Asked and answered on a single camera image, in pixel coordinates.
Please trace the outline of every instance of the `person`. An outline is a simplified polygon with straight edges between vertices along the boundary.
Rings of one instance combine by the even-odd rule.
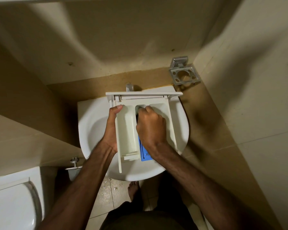
[[[100,185],[117,152],[115,118],[122,108],[122,105],[110,108],[102,139],[38,230],[86,228]],[[143,212],[138,182],[131,182],[128,188],[131,202],[109,212],[101,229],[197,229],[179,193],[170,185],[173,178],[190,194],[215,230],[272,229],[234,195],[173,150],[166,140],[165,119],[150,106],[139,109],[136,129],[151,157],[167,171],[159,186],[157,208]]]

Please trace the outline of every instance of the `right hand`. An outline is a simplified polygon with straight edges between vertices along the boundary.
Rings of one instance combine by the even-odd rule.
[[[136,128],[142,145],[150,155],[157,149],[158,145],[167,144],[166,120],[154,112],[151,106],[139,109]]]

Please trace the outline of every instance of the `metal soap dish holder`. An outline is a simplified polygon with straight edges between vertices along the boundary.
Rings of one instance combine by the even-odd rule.
[[[174,85],[196,83],[200,81],[196,69],[192,64],[188,65],[188,56],[174,57],[170,66],[169,72],[173,78]]]

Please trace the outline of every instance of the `tiled floor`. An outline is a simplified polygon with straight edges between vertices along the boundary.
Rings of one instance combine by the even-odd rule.
[[[160,176],[140,181],[144,211],[153,210],[157,206],[158,185]],[[98,230],[109,211],[119,207],[123,202],[130,201],[127,187],[130,182],[104,178],[102,182],[86,230]],[[199,230],[207,230],[199,208],[190,201],[190,198],[181,192],[181,196],[187,205],[189,212]]]

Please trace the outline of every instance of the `forearm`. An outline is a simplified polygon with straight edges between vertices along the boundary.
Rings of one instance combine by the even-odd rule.
[[[178,155],[169,144],[154,150],[154,158],[191,195],[215,230],[271,229],[235,196]]]
[[[115,151],[101,140],[38,230],[85,229],[101,182],[114,154]]]

